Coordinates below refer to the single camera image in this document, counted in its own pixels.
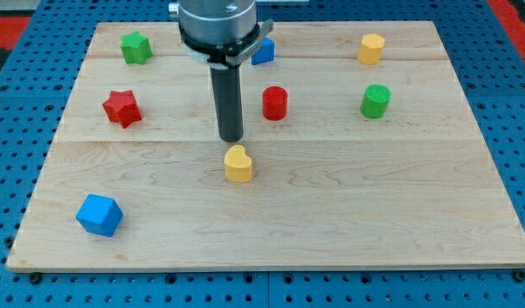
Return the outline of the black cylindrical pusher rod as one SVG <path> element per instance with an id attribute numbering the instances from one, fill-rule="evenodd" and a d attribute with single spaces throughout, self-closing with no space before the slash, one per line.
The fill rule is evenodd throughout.
<path id="1" fill-rule="evenodd" d="M 233 143 L 244 134 L 239 66 L 210 70 L 218 133 Z"/>

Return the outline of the blue block behind arm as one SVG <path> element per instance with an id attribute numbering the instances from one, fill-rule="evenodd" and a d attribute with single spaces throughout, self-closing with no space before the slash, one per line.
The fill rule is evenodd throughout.
<path id="1" fill-rule="evenodd" d="M 275 54 L 275 42 L 270 38 L 265 38 L 259 50 L 251 57 L 251 64 L 258 65 L 272 62 Z"/>

